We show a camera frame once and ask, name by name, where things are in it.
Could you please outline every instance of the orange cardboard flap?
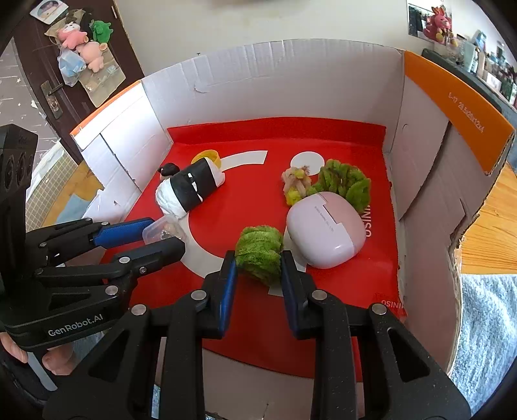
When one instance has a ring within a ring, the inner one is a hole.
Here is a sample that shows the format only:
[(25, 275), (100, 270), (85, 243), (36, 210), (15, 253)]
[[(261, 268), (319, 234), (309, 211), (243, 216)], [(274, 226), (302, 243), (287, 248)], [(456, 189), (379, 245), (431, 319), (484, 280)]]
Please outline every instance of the orange cardboard flap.
[(405, 51), (404, 71), (449, 118), (483, 171), (490, 173), (513, 134), (512, 125), (474, 89), (426, 58)]

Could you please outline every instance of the yellow lid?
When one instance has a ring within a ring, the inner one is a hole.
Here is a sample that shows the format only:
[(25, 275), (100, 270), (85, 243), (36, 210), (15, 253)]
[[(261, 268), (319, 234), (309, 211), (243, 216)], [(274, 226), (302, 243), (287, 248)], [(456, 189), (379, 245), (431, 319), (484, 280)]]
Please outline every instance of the yellow lid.
[(198, 153), (194, 156), (194, 159), (192, 159), (191, 163), (197, 162), (200, 159), (203, 159), (204, 157), (207, 157), (210, 159), (213, 163), (216, 164), (216, 166), (221, 169), (221, 159), (219, 158), (219, 153), (217, 153), (216, 150), (203, 150), (201, 153)]

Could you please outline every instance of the photo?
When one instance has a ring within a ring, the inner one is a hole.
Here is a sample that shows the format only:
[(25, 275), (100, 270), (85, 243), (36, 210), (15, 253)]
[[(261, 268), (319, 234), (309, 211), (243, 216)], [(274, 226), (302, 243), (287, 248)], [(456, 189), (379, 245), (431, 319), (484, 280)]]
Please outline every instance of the photo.
[(31, 10), (31, 16), (51, 25), (66, 9), (68, 6), (59, 0), (43, 0)]

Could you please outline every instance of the tiled wall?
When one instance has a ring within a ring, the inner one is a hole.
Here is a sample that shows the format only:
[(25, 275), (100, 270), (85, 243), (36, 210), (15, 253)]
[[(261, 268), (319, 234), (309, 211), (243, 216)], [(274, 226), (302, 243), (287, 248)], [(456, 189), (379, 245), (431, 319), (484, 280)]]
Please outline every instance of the tiled wall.
[(40, 228), (57, 196), (76, 170), (77, 164), (64, 153), (38, 184), (25, 206), (25, 229)]

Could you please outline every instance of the pink plush toy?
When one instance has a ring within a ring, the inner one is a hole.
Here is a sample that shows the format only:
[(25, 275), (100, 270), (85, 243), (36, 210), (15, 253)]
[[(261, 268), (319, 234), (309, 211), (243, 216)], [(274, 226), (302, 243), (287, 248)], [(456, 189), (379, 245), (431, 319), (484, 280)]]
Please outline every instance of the pink plush toy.
[(103, 42), (99, 44), (96, 41), (90, 41), (87, 44), (82, 44), (77, 47), (77, 52), (87, 63), (88, 68), (97, 73), (101, 68), (104, 68), (104, 57), (102, 51), (108, 48), (108, 44)]
[(428, 23), (423, 33), (429, 39), (443, 44), (445, 43), (445, 37), (451, 35), (451, 18), (446, 16), (443, 7), (433, 7), (432, 9), (434, 15), (428, 18)]
[(71, 50), (75, 49), (79, 44), (88, 42), (87, 33), (81, 32), (79, 25), (73, 22), (58, 30), (57, 36), (63, 43), (63, 47)]

